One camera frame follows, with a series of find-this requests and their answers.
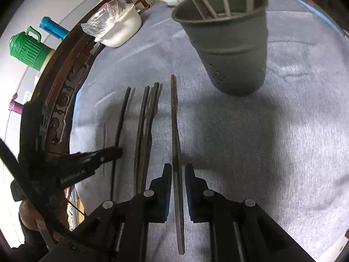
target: person's arm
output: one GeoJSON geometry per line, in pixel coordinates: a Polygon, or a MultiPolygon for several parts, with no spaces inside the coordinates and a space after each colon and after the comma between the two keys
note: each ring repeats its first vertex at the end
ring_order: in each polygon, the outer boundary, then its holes
{"type": "MultiPolygon", "coordinates": [[[[64,192],[57,195],[58,203],[55,209],[57,219],[68,227],[67,201],[64,192]]],[[[28,200],[23,200],[19,209],[19,219],[24,234],[24,244],[17,248],[12,248],[13,254],[17,259],[24,262],[38,262],[48,253],[46,243],[38,232],[36,220],[43,220],[39,212],[28,200]]],[[[61,236],[54,232],[53,238],[61,240],[61,236]]]]}

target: plastic bag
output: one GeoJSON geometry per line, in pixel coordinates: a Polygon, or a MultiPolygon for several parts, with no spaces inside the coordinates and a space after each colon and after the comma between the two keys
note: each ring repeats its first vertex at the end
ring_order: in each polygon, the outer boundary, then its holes
{"type": "Polygon", "coordinates": [[[82,30],[91,36],[102,38],[132,6],[124,0],[111,0],[103,4],[87,23],[81,24],[82,30]]]}

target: blue bottle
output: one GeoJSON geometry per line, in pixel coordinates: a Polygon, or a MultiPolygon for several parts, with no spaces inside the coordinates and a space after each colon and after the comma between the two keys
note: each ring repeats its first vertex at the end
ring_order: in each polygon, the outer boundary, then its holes
{"type": "Polygon", "coordinates": [[[52,21],[50,17],[43,17],[40,22],[39,28],[43,29],[44,31],[60,40],[63,40],[69,32],[64,27],[61,27],[59,24],[52,21]]]}

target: green jug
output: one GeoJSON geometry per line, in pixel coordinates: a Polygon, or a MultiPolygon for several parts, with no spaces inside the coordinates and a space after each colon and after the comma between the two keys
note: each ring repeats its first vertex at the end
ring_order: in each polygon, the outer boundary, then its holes
{"type": "Polygon", "coordinates": [[[41,43],[41,34],[31,26],[26,32],[22,31],[10,39],[11,56],[38,71],[51,50],[51,47],[41,43]],[[29,32],[34,33],[38,39],[30,36],[29,32]]]}

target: metal screw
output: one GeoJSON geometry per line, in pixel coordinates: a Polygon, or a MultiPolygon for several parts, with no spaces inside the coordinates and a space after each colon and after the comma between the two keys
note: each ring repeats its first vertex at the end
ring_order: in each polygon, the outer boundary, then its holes
{"type": "Polygon", "coordinates": [[[102,207],[103,207],[104,209],[109,209],[109,208],[111,208],[113,205],[114,205],[113,202],[111,202],[111,201],[105,201],[105,202],[103,203],[102,207]]]}
{"type": "Polygon", "coordinates": [[[253,199],[247,199],[245,200],[245,205],[247,207],[253,207],[256,204],[256,202],[253,199]]]}
{"type": "Polygon", "coordinates": [[[143,195],[146,196],[146,197],[154,196],[154,194],[155,194],[154,191],[150,190],[150,189],[148,189],[148,190],[143,192],[143,195]]]}
{"type": "Polygon", "coordinates": [[[204,191],[204,195],[206,197],[212,197],[215,194],[215,192],[213,190],[207,189],[204,191]]]}

